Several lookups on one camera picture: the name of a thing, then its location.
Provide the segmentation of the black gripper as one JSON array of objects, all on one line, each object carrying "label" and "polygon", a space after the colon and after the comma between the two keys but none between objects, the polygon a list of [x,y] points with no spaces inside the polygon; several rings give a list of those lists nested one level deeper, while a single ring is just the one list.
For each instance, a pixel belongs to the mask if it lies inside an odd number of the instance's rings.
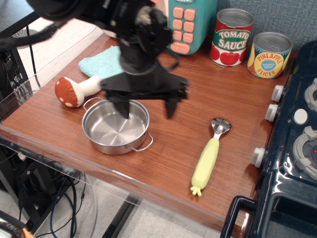
[{"label": "black gripper", "polygon": [[129,119],[129,100],[166,100],[166,117],[171,119],[177,104],[187,98],[188,80],[169,73],[155,65],[142,73],[128,73],[109,77],[101,81],[105,96],[113,102],[124,119]]}]

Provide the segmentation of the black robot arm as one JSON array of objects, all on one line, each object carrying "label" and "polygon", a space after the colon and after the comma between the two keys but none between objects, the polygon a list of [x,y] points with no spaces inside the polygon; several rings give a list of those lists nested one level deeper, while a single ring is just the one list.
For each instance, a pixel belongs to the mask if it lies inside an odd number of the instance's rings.
[{"label": "black robot arm", "polygon": [[187,97],[188,80],[171,74],[158,57],[168,53],[172,30],[166,16],[150,0],[31,0],[36,14],[52,24],[41,32],[1,39],[0,49],[31,45],[49,39],[67,21],[77,18],[116,34],[121,51],[121,74],[101,81],[105,96],[125,117],[134,99],[165,100],[171,118],[177,103]]}]

